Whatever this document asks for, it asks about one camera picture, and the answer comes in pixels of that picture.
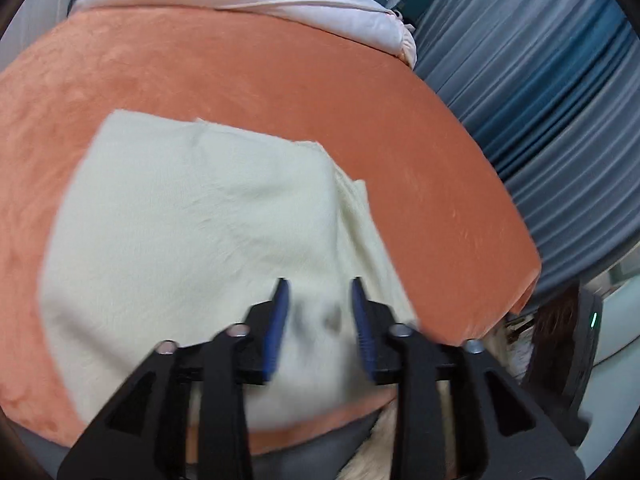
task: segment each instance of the orange cushion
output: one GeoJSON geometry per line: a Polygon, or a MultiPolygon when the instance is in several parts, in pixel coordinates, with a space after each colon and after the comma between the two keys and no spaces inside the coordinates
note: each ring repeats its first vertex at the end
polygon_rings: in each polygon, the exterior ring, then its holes
{"type": "Polygon", "coordinates": [[[185,8],[73,16],[0,75],[0,403],[71,444],[83,428],[36,286],[65,187],[115,108],[319,141],[364,179],[424,330],[458,344],[522,307],[540,260],[463,127],[400,60],[269,16],[185,8]]]}

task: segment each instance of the gray curtain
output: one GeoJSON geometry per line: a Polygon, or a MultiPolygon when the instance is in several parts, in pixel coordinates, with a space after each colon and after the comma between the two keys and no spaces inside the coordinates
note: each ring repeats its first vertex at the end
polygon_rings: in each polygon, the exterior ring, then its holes
{"type": "Polygon", "coordinates": [[[615,0],[435,0],[415,72],[505,182],[536,296],[640,230],[640,40],[615,0]]]}

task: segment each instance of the cream cloth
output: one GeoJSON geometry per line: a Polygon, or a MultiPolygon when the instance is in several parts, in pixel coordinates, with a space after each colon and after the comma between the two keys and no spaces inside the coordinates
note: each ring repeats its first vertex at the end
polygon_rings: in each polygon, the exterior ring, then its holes
{"type": "Polygon", "coordinates": [[[371,219],[366,188],[313,142],[116,111],[58,212],[39,299],[79,415],[93,418],[160,340],[209,340],[269,299],[291,302],[273,381],[247,395],[252,429],[357,399],[350,281],[403,321],[414,313],[371,219]]]}

